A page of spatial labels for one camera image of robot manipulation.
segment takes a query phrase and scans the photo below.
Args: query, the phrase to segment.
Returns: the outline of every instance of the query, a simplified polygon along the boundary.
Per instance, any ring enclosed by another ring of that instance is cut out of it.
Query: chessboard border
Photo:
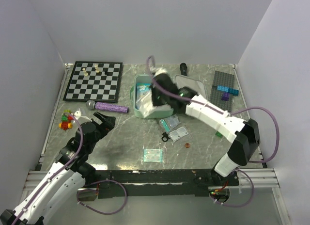
[[[122,80],[122,74],[123,74],[123,63],[120,62],[96,62],[96,61],[76,61],[74,63],[74,67],[72,69],[71,72],[71,76],[66,88],[66,91],[63,95],[62,100],[64,101],[72,101],[72,102],[87,102],[90,99],[66,99],[67,93],[69,91],[69,87],[70,87],[70,82],[73,78],[74,75],[74,71],[76,69],[77,64],[82,63],[82,64],[120,64],[120,71],[119,71],[119,80],[117,81],[117,85],[116,85],[116,92],[118,91],[118,94],[115,94],[115,99],[114,100],[94,100],[96,102],[106,102],[106,103],[117,103],[118,102],[118,96],[119,96],[119,92],[120,92],[120,87],[121,87],[121,80]]]

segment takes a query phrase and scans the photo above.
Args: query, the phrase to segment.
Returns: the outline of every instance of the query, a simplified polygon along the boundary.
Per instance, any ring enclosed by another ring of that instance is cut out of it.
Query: gray table surface
[[[174,78],[180,74],[178,64],[157,65],[165,67]],[[85,102],[63,101],[63,95],[67,87],[73,66],[67,69],[66,79],[62,90],[61,100],[57,106],[56,116],[53,120],[50,136],[46,145],[45,157],[42,170],[51,167],[54,158],[57,156],[67,141],[74,136],[77,126],[64,131],[58,127],[64,110],[75,112],[79,108],[85,111],[86,116],[94,118],[94,111],[86,108]],[[222,71],[234,74],[231,65],[188,65],[188,76],[201,80],[211,92],[212,81],[215,71]],[[115,128],[101,141],[99,141],[89,156],[88,163],[97,170],[131,170],[131,169],[195,169],[212,168],[215,163],[228,151],[230,143],[225,138],[215,135],[215,130],[203,122],[186,115],[178,115],[179,120],[186,126],[190,133],[190,148],[184,147],[184,142],[161,141],[162,131],[155,119],[136,118],[133,113],[133,105],[129,97],[130,88],[133,86],[134,77],[137,74],[145,73],[144,64],[125,64],[119,93],[119,105],[129,107],[129,113],[102,112],[108,116],[116,117]],[[235,80],[235,89],[239,85]],[[233,97],[232,111],[245,108],[242,95]],[[239,114],[248,120],[244,112]],[[144,162],[144,149],[162,149],[163,162]],[[260,156],[256,151],[252,160],[259,160]],[[246,168],[262,168],[261,164],[249,163]]]

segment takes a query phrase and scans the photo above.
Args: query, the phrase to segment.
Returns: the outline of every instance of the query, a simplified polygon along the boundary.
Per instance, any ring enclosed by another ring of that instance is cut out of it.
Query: chessboard
[[[65,101],[117,102],[123,63],[76,62]]]

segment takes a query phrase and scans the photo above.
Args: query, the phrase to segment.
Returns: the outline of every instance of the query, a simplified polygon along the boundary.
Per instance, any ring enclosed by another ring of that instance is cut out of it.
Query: white wall
[[[238,66],[248,106],[276,116],[280,147],[274,167],[294,225],[309,224],[310,201],[310,0],[272,0]],[[274,127],[262,112],[262,152],[270,156]]]
[[[231,64],[271,0],[30,0],[65,63]]]
[[[64,73],[29,0],[0,0],[0,213],[38,163]]]

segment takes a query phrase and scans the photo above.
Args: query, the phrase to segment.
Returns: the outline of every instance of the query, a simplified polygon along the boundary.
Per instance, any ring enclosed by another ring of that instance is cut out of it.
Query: container lid
[[[205,99],[208,100],[207,89],[202,81],[187,76],[176,75],[175,83],[178,88],[189,87],[198,92],[199,94],[201,94]]]

